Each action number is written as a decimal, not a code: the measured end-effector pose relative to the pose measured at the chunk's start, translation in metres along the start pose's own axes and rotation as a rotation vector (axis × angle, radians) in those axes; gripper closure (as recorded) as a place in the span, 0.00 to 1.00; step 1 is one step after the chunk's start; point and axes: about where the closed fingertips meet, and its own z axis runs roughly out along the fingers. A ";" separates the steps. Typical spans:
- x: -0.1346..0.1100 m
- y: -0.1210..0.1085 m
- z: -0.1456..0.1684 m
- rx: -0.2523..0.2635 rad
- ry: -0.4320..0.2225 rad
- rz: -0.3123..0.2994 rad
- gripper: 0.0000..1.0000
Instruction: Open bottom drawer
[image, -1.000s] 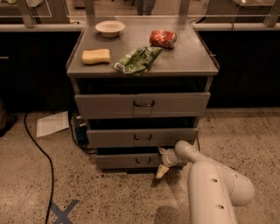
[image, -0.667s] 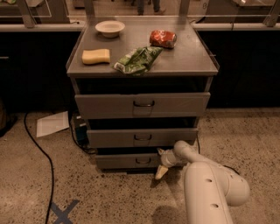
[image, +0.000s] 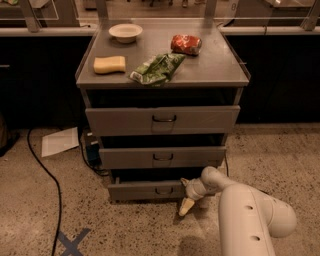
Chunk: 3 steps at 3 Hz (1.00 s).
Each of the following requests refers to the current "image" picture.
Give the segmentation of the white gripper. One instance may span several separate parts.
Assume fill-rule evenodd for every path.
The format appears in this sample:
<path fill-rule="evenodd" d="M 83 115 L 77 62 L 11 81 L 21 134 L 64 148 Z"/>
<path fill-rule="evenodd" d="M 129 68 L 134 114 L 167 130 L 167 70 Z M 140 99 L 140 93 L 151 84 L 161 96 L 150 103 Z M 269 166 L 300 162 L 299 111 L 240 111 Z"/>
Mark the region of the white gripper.
<path fill-rule="evenodd" d="M 212 188 L 203 183 L 200 178 L 192 180 L 181 178 L 180 181 L 185 187 L 186 196 L 188 197 L 182 200 L 181 206 L 179 208 L 178 214 L 181 217 L 185 216 L 188 213 L 188 211 L 194 206 L 195 201 L 198 201 L 205 196 L 214 194 Z"/>

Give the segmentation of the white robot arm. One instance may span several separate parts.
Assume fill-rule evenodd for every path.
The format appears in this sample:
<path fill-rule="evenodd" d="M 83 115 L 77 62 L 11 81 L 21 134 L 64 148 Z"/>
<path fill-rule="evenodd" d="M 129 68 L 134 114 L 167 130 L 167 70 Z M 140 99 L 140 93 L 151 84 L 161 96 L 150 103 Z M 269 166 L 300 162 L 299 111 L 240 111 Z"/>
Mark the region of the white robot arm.
<path fill-rule="evenodd" d="M 220 195 L 218 204 L 222 256 L 276 256 L 272 240 L 292 234 L 297 226 L 294 209 L 254 187 L 236 182 L 208 166 L 201 176 L 181 180 L 185 197 L 179 209 L 184 216 L 196 201 Z"/>

